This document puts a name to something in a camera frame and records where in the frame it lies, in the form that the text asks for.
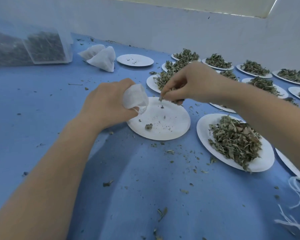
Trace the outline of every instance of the blue table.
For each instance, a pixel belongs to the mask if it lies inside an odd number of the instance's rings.
[[[150,71],[161,71],[161,65],[171,60],[170,54],[91,42],[86,36],[75,38],[81,40],[75,39],[70,64],[0,68],[0,208],[22,183],[23,172],[31,171],[98,84],[130,77],[146,88],[148,96],[158,96],[147,87],[146,79]],[[93,44],[113,46],[117,57],[145,55],[154,64],[132,68],[115,62],[114,72],[105,72],[77,55]],[[248,77],[236,69],[234,73]],[[286,90],[294,86],[272,79]],[[299,199],[287,183],[293,175],[290,170],[277,155],[271,169],[252,175],[221,161],[208,166],[210,153],[197,136],[196,124],[205,114],[227,113],[209,104],[195,105],[189,99],[184,108],[191,118],[190,130],[165,145],[157,143],[156,148],[151,147],[154,141],[135,134],[126,123],[98,136],[80,184],[68,239],[154,239],[154,228],[168,240],[295,239],[274,223],[274,219],[283,220],[278,204],[300,222],[300,207],[288,209]],[[102,186],[110,180],[114,180],[110,187]],[[157,209],[164,207],[168,207],[168,213],[158,223]],[[300,235],[299,230],[291,229]]]

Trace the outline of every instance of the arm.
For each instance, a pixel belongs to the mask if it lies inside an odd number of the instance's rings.
[[[122,106],[134,82],[102,83],[92,91],[79,115],[29,173],[0,210],[0,240],[64,240],[90,150],[105,128],[137,112]]]
[[[181,88],[170,91],[173,87]],[[191,98],[226,105],[300,169],[300,108],[289,102],[249,84],[233,81],[197,62],[176,73],[162,89],[161,96],[169,101]]]

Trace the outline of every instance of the tea bag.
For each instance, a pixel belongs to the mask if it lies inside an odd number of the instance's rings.
[[[91,47],[87,48],[84,51],[79,52],[78,55],[84,58],[84,60],[89,60],[104,49],[105,46],[103,44],[96,44],[96,45],[92,45]]]
[[[99,67],[102,70],[105,70],[107,72],[113,72],[115,69],[115,58],[116,58],[115,50],[113,49],[112,46],[109,46],[101,50],[91,59],[87,60],[87,62],[90,65]]]
[[[123,94],[123,106],[126,109],[139,107],[139,114],[143,114],[149,105],[149,98],[141,84],[134,84]]]

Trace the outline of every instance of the forearm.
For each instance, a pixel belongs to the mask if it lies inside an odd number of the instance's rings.
[[[231,82],[225,104],[300,169],[300,108],[245,83]]]
[[[66,238],[98,131],[75,118],[0,210],[0,240]]]

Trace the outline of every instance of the filled tea bag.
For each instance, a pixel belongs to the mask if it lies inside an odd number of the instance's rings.
[[[139,114],[143,114],[149,105],[149,98],[141,84],[134,84],[123,94],[123,106],[126,109],[139,107]]]
[[[109,46],[98,52],[91,59],[87,60],[90,65],[99,67],[107,72],[113,72],[115,69],[116,53],[112,46]]]
[[[78,55],[84,58],[84,60],[89,60],[104,49],[105,46],[103,44],[96,44],[96,45],[92,45],[91,47],[87,48],[84,51],[79,52]]]

